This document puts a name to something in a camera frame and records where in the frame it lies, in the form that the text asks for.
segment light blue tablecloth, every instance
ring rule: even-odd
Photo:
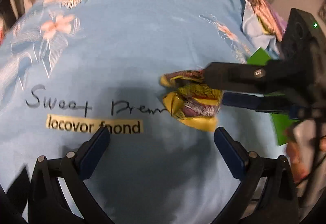
[[[165,90],[159,76],[204,68],[213,61],[245,62],[255,48],[242,32],[244,3],[37,2],[0,48],[4,190],[24,163],[31,175],[39,155],[58,158],[78,148],[99,120],[132,119],[127,122],[133,134],[118,134],[129,129],[128,124],[119,125],[121,121],[112,127],[117,134],[86,181],[101,207],[117,224],[212,221],[239,182],[232,178],[212,133],[187,127],[161,111]],[[78,123],[74,117],[82,119]],[[266,157],[281,154],[268,114],[222,107],[218,119],[248,150]],[[63,190],[79,214],[64,184]]]

